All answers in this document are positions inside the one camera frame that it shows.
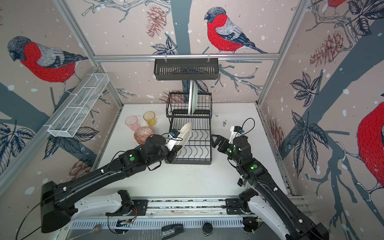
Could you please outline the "blue zigzag patterned bowl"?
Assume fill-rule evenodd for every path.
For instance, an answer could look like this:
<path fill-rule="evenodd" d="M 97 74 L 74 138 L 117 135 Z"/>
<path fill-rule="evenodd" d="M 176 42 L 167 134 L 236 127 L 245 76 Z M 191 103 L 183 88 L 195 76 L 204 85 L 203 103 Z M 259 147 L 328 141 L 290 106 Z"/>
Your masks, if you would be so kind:
<path fill-rule="evenodd" d="M 149 127 L 140 127 L 134 132 L 134 139 L 136 142 L 140 145 L 144 145 L 146 142 L 146 139 L 153 135 L 154 132 L 151 128 Z"/>

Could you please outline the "cream white plate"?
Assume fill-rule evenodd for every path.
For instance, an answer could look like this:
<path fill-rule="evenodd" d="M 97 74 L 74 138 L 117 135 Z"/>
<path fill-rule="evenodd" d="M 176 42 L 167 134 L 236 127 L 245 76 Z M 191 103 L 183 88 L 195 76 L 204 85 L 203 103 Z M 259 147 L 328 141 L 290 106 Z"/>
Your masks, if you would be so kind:
<path fill-rule="evenodd" d="M 176 146 L 182 146 L 184 147 L 187 142 L 189 141 L 191 135 L 192 135 L 192 123 L 186 123 L 180 130 L 180 135 L 179 137 L 182 138 L 181 141 L 178 142 Z"/>

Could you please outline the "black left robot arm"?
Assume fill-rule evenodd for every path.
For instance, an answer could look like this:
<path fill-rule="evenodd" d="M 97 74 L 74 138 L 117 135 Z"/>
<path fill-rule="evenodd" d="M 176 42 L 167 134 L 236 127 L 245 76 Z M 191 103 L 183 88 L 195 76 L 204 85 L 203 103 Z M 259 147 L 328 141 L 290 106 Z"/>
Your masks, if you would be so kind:
<path fill-rule="evenodd" d="M 175 157 L 188 140 L 188 137 L 167 140 L 161 135 L 151 135 L 143 145 L 123 151 L 105 166 L 80 178 L 61 184 L 53 181 L 43 184 L 41 232 L 47 234 L 64 227 L 78 212 L 76 202 L 111 183 L 145 171 L 152 164 Z"/>

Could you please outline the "yellow plastic cup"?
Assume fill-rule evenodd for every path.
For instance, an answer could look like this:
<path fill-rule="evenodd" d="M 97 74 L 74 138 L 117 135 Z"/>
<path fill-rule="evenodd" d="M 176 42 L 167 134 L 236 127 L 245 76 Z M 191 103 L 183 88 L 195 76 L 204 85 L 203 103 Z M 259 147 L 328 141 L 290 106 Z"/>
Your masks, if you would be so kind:
<path fill-rule="evenodd" d="M 143 119 L 150 127 L 155 126 L 157 123 L 156 114 L 153 111 L 145 112 L 143 115 Z"/>

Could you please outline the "pink plastic cup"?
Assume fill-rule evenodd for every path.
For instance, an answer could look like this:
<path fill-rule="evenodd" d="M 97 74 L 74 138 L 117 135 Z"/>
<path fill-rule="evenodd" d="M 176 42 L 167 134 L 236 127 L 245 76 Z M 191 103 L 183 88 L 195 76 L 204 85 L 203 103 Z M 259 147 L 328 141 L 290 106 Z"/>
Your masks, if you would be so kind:
<path fill-rule="evenodd" d="M 139 123 L 139 119 L 136 116 L 129 116 L 128 118 L 126 118 L 125 124 L 133 132 L 135 132 L 137 129 L 139 129 L 141 127 L 141 125 Z"/>

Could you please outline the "black wire dish rack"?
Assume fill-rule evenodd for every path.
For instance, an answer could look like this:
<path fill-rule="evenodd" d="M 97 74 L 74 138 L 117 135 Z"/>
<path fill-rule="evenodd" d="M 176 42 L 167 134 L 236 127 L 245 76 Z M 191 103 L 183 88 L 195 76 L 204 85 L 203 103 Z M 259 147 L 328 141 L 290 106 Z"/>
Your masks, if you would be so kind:
<path fill-rule="evenodd" d="M 177 153 L 168 164 L 210 165 L 212 163 L 211 93 L 170 92 L 166 101 L 171 143 Z"/>

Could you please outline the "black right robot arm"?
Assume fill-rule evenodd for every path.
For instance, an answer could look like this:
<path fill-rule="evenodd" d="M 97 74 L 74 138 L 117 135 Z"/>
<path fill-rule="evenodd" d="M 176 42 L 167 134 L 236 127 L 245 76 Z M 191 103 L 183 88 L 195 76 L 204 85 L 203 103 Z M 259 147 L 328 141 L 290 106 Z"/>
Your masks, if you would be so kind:
<path fill-rule="evenodd" d="M 278 187 L 263 166 L 252 155 L 246 136 L 232 141 L 212 135 L 211 143 L 228 160 L 236 163 L 235 169 L 250 188 L 239 195 L 240 209 L 245 214 L 260 217 L 281 240 L 327 240 L 329 232 L 322 224 L 315 224 Z"/>

